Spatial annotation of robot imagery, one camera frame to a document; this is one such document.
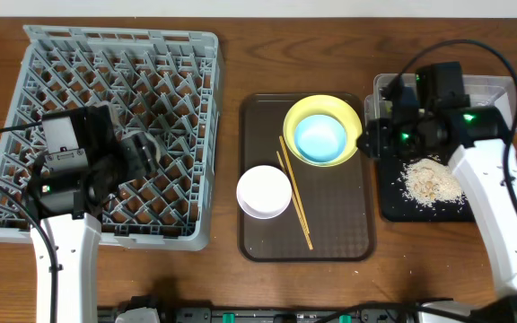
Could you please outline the light blue small plate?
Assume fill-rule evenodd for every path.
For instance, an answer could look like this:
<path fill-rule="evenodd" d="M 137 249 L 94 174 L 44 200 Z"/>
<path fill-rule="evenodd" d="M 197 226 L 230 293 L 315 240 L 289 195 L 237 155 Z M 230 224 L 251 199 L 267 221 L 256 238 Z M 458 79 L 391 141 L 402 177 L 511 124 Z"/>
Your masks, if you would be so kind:
<path fill-rule="evenodd" d="M 333 117 L 311 115 L 300 121 L 294 130 L 294 144 L 309 162 L 332 162 L 346 148 L 346 130 Z"/>

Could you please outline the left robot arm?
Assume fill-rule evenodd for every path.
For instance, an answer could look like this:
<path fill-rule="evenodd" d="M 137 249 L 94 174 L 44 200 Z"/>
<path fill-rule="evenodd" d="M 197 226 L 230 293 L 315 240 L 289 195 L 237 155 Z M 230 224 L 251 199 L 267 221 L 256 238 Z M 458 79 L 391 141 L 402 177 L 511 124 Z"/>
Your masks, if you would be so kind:
<path fill-rule="evenodd" d="M 38 322 L 95 322 L 102 213 L 121 184 L 154 173 L 162 149 L 145 131 L 118 137 L 106 101 L 50 112 L 41 120 L 47 150 L 22 194 L 32 221 Z"/>

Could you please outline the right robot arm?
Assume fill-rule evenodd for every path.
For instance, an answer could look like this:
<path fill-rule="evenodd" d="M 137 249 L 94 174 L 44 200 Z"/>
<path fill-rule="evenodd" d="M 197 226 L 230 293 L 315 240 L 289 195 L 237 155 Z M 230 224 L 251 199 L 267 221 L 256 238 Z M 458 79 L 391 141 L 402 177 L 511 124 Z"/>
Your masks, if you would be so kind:
<path fill-rule="evenodd" d="M 475 105 L 457 62 L 428 65 L 415 75 L 392 74 L 357 140 L 367 156 L 415 160 L 438 156 L 460 183 L 486 246 L 497 301 L 466 315 L 419 308 L 418 320 L 517 322 L 516 126 L 494 105 Z"/>

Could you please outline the wooden chopstick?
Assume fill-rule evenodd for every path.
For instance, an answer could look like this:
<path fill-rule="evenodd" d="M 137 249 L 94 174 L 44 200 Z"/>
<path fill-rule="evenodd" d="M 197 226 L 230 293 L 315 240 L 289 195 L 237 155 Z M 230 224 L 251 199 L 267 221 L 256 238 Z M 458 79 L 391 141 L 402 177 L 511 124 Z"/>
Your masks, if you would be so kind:
<path fill-rule="evenodd" d="M 299 219 L 299 223 L 300 223 L 300 225 L 302 227 L 302 232 L 303 232 L 304 238 L 306 240 L 307 246 L 308 246 L 309 250 L 313 250 L 313 245 L 311 243 L 311 237 L 310 237 L 310 234 L 309 234 L 309 232 L 307 230 L 307 225 L 306 225 L 306 222 L 304 221 L 302 210 L 301 210 L 301 208 L 300 208 L 300 206 L 298 204 L 298 199 L 297 199 L 297 196 L 295 194 L 295 190 L 294 190 L 293 182 L 291 181 L 290 173 L 286 169 L 285 163 L 283 162 L 281 153 L 279 151 L 276 151 L 276 156 L 277 156 L 279 165 L 281 166 L 282 172 L 286 175 L 287 178 L 289 178 L 289 180 L 291 182 L 292 201 L 293 201 L 293 204 L 294 204 L 294 209 L 295 209 L 295 211 L 297 213 L 297 216 L 298 216 L 298 219 Z"/>
<path fill-rule="evenodd" d="M 285 140 L 282 135 L 280 135 L 278 138 L 279 138 L 279 142 L 282 147 L 282 150 L 283 150 L 285 164 L 286 164 L 287 171 L 288 171 L 290 179 L 291 179 L 291 184 L 294 189 L 294 196 L 295 196 L 295 200 L 296 200 L 297 206 L 298 206 L 298 214 L 299 214 L 299 217 L 301 218 L 303 228 L 305 229 L 307 235 L 310 235 L 310 229 L 308 227 L 308 223 L 307 223 L 304 211 L 303 211 L 298 186 L 297 186 L 296 180 L 294 178 L 294 172 L 293 172 L 292 164 L 290 163 L 290 158 L 289 158 L 289 154 L 288 154 L 288 151 L 286 148 Z"/>

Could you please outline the white pink bowl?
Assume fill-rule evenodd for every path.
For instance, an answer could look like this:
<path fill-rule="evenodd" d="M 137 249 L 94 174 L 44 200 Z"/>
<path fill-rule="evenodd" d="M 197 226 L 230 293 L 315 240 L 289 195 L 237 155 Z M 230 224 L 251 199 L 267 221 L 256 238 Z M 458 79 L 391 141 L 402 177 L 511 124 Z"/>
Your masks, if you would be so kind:
<path fill-rule="evenodd" d="M 259 165 L 240 177 L 236 198 L 241 210 L 252 218 L 268 220 L 280 215 L 290 204 L 290 180 L 278 168 Z"/>

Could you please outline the small white cup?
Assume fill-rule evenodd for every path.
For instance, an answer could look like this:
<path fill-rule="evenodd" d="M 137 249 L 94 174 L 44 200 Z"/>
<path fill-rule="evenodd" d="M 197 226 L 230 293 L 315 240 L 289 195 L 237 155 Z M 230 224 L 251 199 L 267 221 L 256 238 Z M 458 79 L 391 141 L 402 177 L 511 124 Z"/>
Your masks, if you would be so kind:
<path fill-rule="evenodd" d="M 157 139 L 148 132 L 132 130 L 122 136 L 121 143 L 134 147 L 138 159 L 148 172 L 153 172 L 160 166 L 162 146 Z"/>

